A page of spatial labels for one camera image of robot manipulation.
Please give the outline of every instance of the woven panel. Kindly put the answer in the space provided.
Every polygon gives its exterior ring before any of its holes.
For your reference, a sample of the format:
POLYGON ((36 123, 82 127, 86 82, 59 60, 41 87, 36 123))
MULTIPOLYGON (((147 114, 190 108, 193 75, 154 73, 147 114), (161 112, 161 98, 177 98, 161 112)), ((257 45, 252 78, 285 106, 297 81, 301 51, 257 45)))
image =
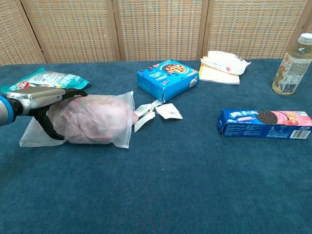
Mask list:
POLYGON ((114 61, 105 0, 24 0, 49 62, 114 61))
POLYGON ((2 0, 0 7, 0 65, 42 63, 15 1, 2 0))
POLYGON ((118 0, 125 60, 196 59, 202 0, 118 0))
POLYGON ((281 58, 309 0, 215 0, 208 50, 281 58))

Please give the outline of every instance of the blue table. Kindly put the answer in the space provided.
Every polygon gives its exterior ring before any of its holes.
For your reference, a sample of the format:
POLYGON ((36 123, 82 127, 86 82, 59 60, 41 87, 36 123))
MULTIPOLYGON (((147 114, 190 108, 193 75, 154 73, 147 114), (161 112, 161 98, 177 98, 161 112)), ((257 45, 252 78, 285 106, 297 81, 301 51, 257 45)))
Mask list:
MULTIPOLYGON (((158 61, 0 67, 0 85, 44 67, 79 75, 89 94, 134 91, 155 99, 136 71, 158 61)), ((199 69, 199 61, 180 61, 199 69)), ((312 69, 295 94, 271 83, 279 59, 255 59, 240 85, 200 82, 175 97, 183 120, 160 116, 114 145, 20 148, 30 118, 0 128, 0 233, 312 233, 312 138, 224 137, 222 109, 299 110, 312 115, 312 69)))

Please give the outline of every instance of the cookie picture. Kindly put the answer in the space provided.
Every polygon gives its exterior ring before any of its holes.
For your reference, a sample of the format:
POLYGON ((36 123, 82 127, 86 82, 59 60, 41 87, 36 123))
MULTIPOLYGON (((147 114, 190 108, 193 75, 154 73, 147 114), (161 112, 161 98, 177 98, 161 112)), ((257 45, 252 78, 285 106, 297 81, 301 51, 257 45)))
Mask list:
POLYGON ((258 111, 259 114, 256 115, 256 118, 265 124, 276 124, 277 123, 277 117, 274 113, 270 111, 258 111))
POLYGON ((164 70, 171 74, 171 73, 184 73, 186 68, 180 64, 169 64, 164 67, 164 70))

